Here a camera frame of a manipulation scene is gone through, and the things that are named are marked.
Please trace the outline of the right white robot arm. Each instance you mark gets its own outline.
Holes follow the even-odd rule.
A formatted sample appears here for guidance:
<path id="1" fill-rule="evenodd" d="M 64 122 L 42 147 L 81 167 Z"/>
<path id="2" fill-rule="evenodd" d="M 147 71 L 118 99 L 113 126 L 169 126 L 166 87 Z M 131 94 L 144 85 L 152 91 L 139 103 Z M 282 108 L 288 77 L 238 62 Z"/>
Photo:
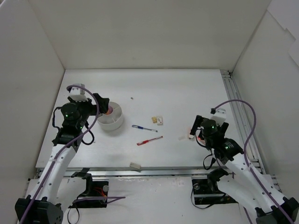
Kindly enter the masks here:
<path id="1" fill-rule="evenodd" d="M 217 168 L 207 175 L 207 188 L 221 191 L 237 201 L 248 213 L 255 215 L 258 224 L 293 224 L 299 212 L 298 201 L 278 191 L 249 161 L 238 143 L 225 137 L 228 123 L 217 124 L 213 119 L 196 116 L 190 134 L 205 143 L 211 152 L 234 173 Z"/>

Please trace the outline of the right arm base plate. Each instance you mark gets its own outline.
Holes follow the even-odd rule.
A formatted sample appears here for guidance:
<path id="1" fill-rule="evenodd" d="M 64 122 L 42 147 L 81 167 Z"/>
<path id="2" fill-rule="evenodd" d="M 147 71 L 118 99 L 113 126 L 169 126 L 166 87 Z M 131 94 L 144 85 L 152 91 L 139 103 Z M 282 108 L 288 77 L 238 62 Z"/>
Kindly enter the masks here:
<path id="1" fill-rule="evenodd" d="M 218 188 L 210 188 L 206 178 L 192 179 L 191 201 L 200 209 L 207 209 L 213 205 L 237 203 L 235 199 L 219 191 Z"/>

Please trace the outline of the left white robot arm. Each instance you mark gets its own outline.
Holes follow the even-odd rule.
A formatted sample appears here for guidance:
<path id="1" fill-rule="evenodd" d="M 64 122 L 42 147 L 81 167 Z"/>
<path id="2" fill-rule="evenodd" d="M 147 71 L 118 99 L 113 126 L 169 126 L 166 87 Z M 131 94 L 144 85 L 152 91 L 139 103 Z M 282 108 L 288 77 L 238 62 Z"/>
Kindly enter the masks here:
<path id="1" fill-rule="evenodd" d="M 53 142 L 50 159 L 40 176 L 36 186 L 26 198 L 19 198 L 15 211 L 21 224 L 60 224 L 65 211 L 81 194 L 90 195 L 93 191 L 92 176 L 85 168 L 71 176 L 66 187 L 61 187 L 61 181 L 76 155 L 85 132 L 93 125 L 87 120 L 90 116 L 98 117 L 107 113 L 109 99 L 99 94 L 86 98 L 83 94 L 70 95 L 69 102 L 59 107 L 64 121 Z"/>

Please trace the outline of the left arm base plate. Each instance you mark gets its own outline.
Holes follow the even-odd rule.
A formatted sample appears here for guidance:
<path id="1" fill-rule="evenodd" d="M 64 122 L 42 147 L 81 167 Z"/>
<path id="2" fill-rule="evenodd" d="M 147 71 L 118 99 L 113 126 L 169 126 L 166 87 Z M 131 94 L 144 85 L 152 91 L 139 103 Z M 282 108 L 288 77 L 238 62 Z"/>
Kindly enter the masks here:
<path id="1" fill-rule="evenodd" d="M 92 188 L 87 195 L 81 194 L 78 199 L 86 197 L 108 196 L 109 181 L 94 181 Z M 87 209 L 87 208 L 106 208 L 107 200 L 86 200 L 77 202 L 69 208 Z"/>

